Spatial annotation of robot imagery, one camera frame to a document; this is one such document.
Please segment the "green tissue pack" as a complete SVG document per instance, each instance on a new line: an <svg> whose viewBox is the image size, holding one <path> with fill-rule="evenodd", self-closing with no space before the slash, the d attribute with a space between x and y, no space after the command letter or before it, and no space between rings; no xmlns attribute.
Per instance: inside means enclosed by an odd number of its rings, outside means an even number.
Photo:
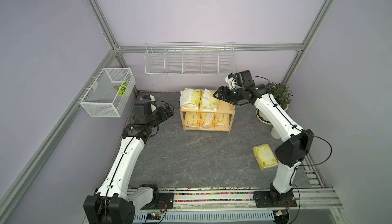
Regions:
<svg viewBox="0 0 392 224"><path fill-rule="evenodd" d="M204 112L216 112L218 109L218 99L213 97L213 92L205 89L202 92L200 110Z"/></svg>
<svg viewBox="0 0 392 224"><path fill-rule="evenodd" d="M202 91L199 89L184 89L180 92L180 106L187 110L198 110Z"/></svg>
<svg viewBox="0 0 392 224"><path fill-rule="evenodd" d="M268 144L254 146L252 152L261 170L278 165L278 160Z"/></svg>

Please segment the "orange tissue pack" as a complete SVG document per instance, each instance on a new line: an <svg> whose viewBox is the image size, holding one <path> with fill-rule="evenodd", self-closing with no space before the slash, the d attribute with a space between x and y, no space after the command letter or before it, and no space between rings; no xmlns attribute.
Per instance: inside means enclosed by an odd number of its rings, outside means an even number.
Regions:
<svg viewBox="0 0 392 224"><path fill-rule="evenodd" d="M200 113L200 127L203 129L214 129L215 113Z"/></svg>
<svg viewBox="0 0 392 224"><path fill-rule="evenodd" d="M215 113L214 125L216 127L228 128L230 126L230 114Z"/></svg>
<svg viewBox="0 0 392 224"><path fill-rule="evenodd" d="M198 129L200 127L200 114L196 112L186 112L184 126L186 129Z"/></svg>

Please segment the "wooden two-tier shelf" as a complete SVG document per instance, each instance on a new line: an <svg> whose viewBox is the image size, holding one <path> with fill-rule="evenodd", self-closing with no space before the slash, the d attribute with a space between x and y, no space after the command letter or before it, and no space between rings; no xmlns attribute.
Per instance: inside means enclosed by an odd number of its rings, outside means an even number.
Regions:
<svg viewBox="0 0 392 224"><path fill-rule="evenodd" d="M230 132L235 106L213 97L208 89L180 92L180 116L185 131Z"/></svg>

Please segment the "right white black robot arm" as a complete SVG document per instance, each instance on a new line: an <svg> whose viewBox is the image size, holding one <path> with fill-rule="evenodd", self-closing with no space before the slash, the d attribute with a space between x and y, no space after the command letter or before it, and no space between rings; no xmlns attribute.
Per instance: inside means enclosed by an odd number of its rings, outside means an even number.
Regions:
<svg viewBox="0 0 392 224"><path fill-rule="evenodd" d="M302 161L309 154L314 138L312 130L303 129L278 104L266 85L256 85L249 70L229 74L226 86L219 87L213 97L237 105L245 100L260 110L276 129L282 144L275 150L278 168L270 186L269 199L275 205L292 198L293 180Z"/></svg>

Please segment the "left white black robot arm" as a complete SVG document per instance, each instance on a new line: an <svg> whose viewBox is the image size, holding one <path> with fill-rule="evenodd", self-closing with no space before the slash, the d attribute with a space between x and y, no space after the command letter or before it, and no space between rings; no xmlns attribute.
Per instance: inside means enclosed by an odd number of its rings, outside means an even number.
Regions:
<svg viewBox="0 0 392 224"><path fill-rule="evenodd" d="M153 129L174 115L172 105L145 96L133 107L133 120L121 136L120 148L106 180L83 203L87 220L91 224L131 224L135 214L143 208L159 207L159 190L155 184L142 184L127 195L136 161Z"/></svg>

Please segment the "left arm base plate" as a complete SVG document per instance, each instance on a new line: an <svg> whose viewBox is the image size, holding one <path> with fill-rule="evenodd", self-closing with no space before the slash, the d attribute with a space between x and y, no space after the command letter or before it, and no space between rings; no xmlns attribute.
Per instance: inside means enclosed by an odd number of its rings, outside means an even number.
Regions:
<svg viewBox="0 0 392 224"><path fill-rule="evenodd" d="M173 193L159 193L158 197L152 201L152 203L146 205L144 210L170 210L173 209L174 205L174 194Z"/></svg>

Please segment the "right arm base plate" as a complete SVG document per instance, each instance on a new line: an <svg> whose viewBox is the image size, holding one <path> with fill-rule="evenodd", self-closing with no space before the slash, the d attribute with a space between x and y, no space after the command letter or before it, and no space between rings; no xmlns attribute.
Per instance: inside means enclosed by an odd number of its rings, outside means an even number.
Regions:
<svg viewBox="0 0 392 224"><path fill-rule="evenodd" d="M257 208L288 209L298 206L292 189L284 194L275 191L255 191L253 199Z"/></svg>

